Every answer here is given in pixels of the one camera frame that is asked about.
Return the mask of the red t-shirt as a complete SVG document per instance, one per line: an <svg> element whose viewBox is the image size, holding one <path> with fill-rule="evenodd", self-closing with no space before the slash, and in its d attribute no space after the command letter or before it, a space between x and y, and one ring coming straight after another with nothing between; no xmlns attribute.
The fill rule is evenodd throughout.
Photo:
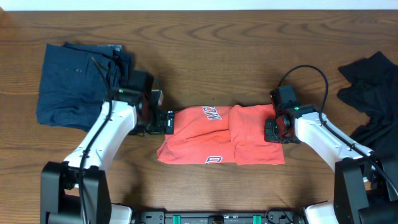
<svg viewBox="0 0 398 224"><path fill-rule="evenodd" d="M175 114L174 132L157 150L160 162L174 165L235 163L282 165L282 145L265 140L272 105L192 106Z"/></svg>

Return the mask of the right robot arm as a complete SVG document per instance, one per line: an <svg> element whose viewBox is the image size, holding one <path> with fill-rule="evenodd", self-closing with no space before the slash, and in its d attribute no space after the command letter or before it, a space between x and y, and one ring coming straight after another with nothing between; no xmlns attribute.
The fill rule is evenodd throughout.
<svg viewBox="0 0 398 224"><path fill-rule="evenodd" d="M295 223L397 223L397 157L374 152L330 123L315 105L276 108L267 142L310 146L333 170L334 199L304 208Z"/></svg>

